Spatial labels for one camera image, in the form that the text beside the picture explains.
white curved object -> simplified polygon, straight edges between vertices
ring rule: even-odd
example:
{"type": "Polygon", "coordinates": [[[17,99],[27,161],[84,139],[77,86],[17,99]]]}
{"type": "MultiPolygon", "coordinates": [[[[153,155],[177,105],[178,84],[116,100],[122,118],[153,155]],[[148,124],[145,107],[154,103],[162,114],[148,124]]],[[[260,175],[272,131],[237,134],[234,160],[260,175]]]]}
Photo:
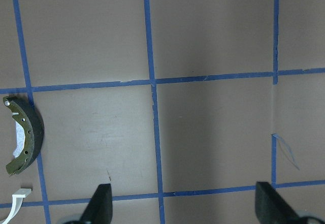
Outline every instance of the white curved object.
{"type": "Polygon", "coordinates": [[[21,188],[20,190],[12,194],[11,211],[6,219],[0,221],[0,224],[7,224],[8,222],[10,222],[12,218],[14,218],[14,216],[18,213],[21,207],[22,200],[26,198],[30,193],[31,193],[30,188],[21,188]]]}

vertical blue tape strip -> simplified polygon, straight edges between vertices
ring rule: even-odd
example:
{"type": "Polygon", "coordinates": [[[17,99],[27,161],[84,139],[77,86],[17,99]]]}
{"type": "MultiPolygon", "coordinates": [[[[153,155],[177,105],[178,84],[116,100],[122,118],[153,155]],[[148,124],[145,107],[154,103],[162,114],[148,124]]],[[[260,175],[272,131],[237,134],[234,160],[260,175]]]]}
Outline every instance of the vertical blue tape strip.
{"type": "Polygon", "coordinates": [[[159,122],[158,122],[157,87],[156,87],[156,79],[154,75],[151,20],[150,20],[150,0],[144,0],[144,12],[145,12],[146,37],[147,37],[149,78],[151,83],[151,92],[152,92],[152,100],[153,100],[152,110],[153,110],[153,123],[154,123],[154,141],[155,141],[155,150],[156,150],[156,164],[157,164],[159,216],[160,216],[160,224],[165,224],[163,175],[161,170],[161,154],[160,154],[160,138],[159,138],[159,122]]]}
{"type": "MultiPolygon", "coordinates": [[[[24,33],[23,33],[23,29],[22,29],[22,22],[21,22],[20,9],[19,9],[19,1],[13,0],[13,5],[14,5],[14,12],[15,12],[16,26],[17,26],[20,56],[21,56],[22,67],[23,67],[23,71],[24,71],[24,77],[25,77],[26,92],[28,95],[29,103],[31,104],[32,107],[34,107],[34,98],[33,98],[33,91],[31,89],[24,33]]],[[[49,210],[47,193],[46,193],[46,185],[45,185],[45,177],[44,177],[41,153],[37,157],[37,165],[38,165],[38,170],[39,170],[45,220],[46,220],[46,224],[51,224],[51,217],[50,217],[50,210],[49,210]]]]}
{"type": "Polygon", "coordinates": [[[272,137],[271,182],[272,182],[272,186],[275,187],[276,186],[276,137],[274,137],[273,135],[271,137],[272,137]]]}
{"type": "Polygon", "coordinates": [[[273,84],[278,83],[279,0],[274,0],[273,20],[273,84]]]}

